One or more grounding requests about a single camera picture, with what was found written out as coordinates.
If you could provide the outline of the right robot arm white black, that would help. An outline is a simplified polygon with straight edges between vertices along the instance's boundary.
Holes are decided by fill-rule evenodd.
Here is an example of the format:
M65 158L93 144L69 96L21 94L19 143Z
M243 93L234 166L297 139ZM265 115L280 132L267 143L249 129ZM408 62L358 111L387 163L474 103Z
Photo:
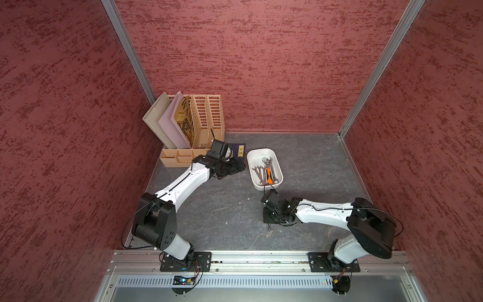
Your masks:
M346 238L334 240L329 252L321 257L324 268L329 271L341 272L366 255L380 259L392 257L396 219L365 198L339 204L303 198L288 201L271 189L264 194L261 203L266 224L291 227L299 223L317 223L348 231Z

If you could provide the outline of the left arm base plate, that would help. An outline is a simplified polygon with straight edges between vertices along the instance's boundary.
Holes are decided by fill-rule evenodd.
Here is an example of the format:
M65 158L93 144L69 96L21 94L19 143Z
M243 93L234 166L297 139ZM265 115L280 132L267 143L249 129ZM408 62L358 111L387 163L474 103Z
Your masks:
M211 267L211 252L193 252L184 260L171 255L163 255L160 261L160 272L209 272Z

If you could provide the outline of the orange handled adjustable wrench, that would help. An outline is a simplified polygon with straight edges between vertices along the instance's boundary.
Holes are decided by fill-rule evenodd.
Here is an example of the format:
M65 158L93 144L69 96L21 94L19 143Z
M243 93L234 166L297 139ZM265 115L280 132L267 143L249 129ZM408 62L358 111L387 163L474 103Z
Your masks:
M274 175L273 159L271 157L264 157L262 162L265 164L266 182L268 184L275 184L277 178Z

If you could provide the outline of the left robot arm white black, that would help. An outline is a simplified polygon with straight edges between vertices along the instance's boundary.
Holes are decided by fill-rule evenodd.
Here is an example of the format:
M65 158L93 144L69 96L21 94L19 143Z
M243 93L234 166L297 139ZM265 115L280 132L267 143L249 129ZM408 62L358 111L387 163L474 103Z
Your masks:
M190 261L193 247L177 233L177 212L182 204L212 177L222 179L245 170L243 157L217 158L212 152L197 156L175 181L138 202L131 233L177 260Z

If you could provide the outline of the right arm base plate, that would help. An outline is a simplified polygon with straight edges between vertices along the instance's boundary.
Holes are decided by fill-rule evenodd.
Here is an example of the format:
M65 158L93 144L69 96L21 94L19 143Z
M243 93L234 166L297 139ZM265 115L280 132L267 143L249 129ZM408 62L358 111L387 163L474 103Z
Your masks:
M308 264L312 273L359 273L360 266L353 261L346 264L330 256L328 252L309 252Z

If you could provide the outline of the white plastic storage box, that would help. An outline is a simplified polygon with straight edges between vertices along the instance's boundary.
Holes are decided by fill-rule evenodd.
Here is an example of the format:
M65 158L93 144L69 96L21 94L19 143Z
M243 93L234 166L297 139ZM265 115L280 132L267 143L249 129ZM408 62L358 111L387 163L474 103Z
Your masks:
M276 190L284 181L277 156L270 148L258 148L249 151L247 166L252 185L257 191Z

